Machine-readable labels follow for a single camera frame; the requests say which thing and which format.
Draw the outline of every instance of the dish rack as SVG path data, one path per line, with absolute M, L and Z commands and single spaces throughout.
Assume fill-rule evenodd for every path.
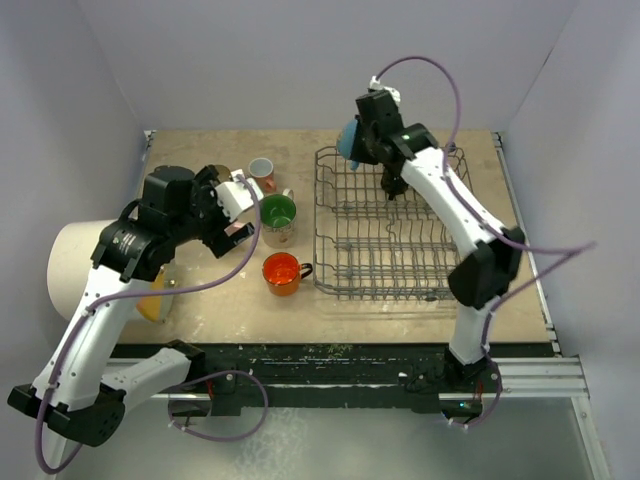
M 471 190 L 461 148 L 451 167 Z M 349 168 L 335 147 L 315 154 L 314 284 L 345 298 L 447 300 L 447 276 L 459 263 L 442 221 L 411 187 L 387 200 L 383 167 Z

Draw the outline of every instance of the wire rack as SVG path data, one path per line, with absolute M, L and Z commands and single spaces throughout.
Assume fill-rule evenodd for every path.
M 464 152 L 451 167 L 472 190 Z M 383 167 L 353 172 L 334 147 L 315 155 L 314 283 L 348 298 L 452 299 L 447 276 L 460 257 L 450 233 L 415 190 L 387 200 Z

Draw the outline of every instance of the beige table surface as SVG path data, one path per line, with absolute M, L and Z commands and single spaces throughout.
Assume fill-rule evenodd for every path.
M 194 171 L 206 164 L 246 169 L 256 157 L 276 165 L 278 189 L 292 188 L 298 207 L 298 239 L 288 251 L 300 262 L 313 260 L 314 152 L 335 144 L 337 131 L 161 131 L 146 166 L 181 165 Z M 446 132 L 434 132 L 440 141 Z M 515 215 L 489 131 L 463 131 L 456 143 L 465 152 L 474 193 L 507 226 Z M 245 242 L 216 260 L 197 242 L 176 254 L 181 286 L 203 284 L 230 271 L 244 256 Z M 262 278 L 262 262 L 273 253 L 260 240 L 247 267 L 225 285 L 177 296 L 164 325 L 129 324 L 123 343 L 162 343 L 176 338 L 193 343 L 351 343 L 447 342 L 455 322 L 452 301 L 339 300 L 320 292 L 311 277 L 290 297 L 271 295 Z M 515 284 L 531 278 L 523 257 Z M 523 292 L 502 308 L 495 320 L 492 341 L 547 342 L 535 289 Z

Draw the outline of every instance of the mug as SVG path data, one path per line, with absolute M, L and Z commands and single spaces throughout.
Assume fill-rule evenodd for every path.
M 260 219 L 264 243 L 273 248 L 293 245 L 296 233 L 296 204 L 293 190 L 264 197 L 260 202 Z
M 300 280 L 313 272 L 310 263 L 298 263 L 289 253 L 278 252 L 271 255 L 262 265 L 262 275 L 267 281 L 269 291 L 279 297 L 296 293 Z
M 268 158 L 254 158 L 249 163 L 249 175 L 253 177 L 264 193 L 275 193 L 276 181 L 273 178 L 273 162 Z

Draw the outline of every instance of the gray wall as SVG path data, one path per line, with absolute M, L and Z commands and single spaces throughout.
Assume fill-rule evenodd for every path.
M 0 392 L 28 383 L 64 321 L 46 290 L 65 224 L 112 217 L 144 136 L 71 0 L 0 2 Z M 0 402 L 2 478 L 31 478 L 34 422 Z
M 145 128 L 339 128 L 391 60 L 460 83 L 467 128 L 503 129 L 576 0 L 79 0 Z M 420 65 L 389 74 L 403 115 L 452 123 Z
M 506 135 L 531 242 L 599 242 L 544 286 L 618 479 L 640 478 L 639 85 L 640 4 L 583 0 Z

